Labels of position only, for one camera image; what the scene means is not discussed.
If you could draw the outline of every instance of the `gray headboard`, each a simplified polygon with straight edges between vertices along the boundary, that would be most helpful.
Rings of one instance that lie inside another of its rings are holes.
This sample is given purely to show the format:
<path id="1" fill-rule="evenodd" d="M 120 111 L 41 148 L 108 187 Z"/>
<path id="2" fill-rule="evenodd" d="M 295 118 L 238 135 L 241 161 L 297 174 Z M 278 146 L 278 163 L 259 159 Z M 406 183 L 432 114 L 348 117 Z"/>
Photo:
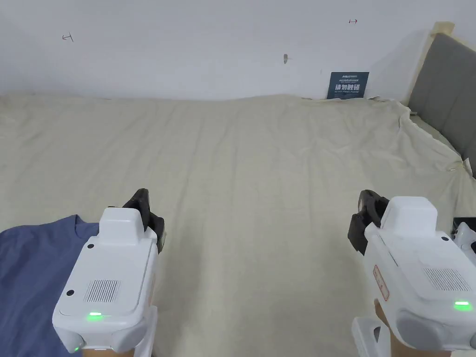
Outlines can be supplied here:
<path id="1" fill-rule="evenodd" d="M 476 173 L 476 52 L 437 34 L 408 106 L 469 158 Z"/>

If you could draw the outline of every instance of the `blue fabric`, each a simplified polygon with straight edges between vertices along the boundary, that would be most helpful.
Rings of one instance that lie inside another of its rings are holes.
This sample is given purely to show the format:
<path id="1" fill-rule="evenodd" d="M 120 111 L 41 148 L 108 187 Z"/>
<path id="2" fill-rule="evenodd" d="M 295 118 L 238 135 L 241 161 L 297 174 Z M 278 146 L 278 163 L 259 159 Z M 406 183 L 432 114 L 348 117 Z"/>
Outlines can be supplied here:
<path id="1" fill-rule="evenodd" d="M 81 248 L 98 231 L 75 215 L 0 233 L 0 355 L 70 356 L 51 317 Z"/>

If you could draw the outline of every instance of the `speaker grille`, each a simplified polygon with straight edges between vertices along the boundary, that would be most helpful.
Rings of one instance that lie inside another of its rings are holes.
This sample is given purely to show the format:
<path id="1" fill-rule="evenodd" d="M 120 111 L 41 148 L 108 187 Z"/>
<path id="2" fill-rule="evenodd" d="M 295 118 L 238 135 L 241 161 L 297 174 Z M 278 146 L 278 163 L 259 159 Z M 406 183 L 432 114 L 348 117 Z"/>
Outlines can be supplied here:
<path id="1" fill-rule="evenodd" d="M 95 279 L 91 280 L 84 294 L 85 302 L 114 302 L 116 300 L 121 280 Z"/>
<path id="2" fill-rule="evenodd" d="M 436 290 L 472 291 L 459 271 L 449 268 L 424 268 L 426 276 Z"/>

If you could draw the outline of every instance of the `beige bed sheet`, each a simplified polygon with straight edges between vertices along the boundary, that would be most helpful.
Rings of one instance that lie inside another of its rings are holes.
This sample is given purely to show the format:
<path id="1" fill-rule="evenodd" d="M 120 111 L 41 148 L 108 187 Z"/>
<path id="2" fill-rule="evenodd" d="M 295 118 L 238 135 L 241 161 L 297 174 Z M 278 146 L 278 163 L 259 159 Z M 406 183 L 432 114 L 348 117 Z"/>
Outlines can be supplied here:
<path id="1" fill-rule="evenodd" d="M 0 99 L 0 229 L 98 221 L 140 187 L 165 218 L 158 357 L 356 356 L 361 190 L 475 215 L 461 158 L 397 102 Z"/>

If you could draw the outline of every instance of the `dark blue sign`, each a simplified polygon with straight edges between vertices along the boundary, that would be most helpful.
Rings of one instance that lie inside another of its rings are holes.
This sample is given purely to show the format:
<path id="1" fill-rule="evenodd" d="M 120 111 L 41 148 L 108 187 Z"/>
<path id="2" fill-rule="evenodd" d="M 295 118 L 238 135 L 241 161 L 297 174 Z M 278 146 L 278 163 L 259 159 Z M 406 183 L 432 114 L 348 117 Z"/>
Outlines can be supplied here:
<path id="1" fill-rule="evenodd" d="M 363 98 L 368 72 L 332 72 L 327 99 Z"/>

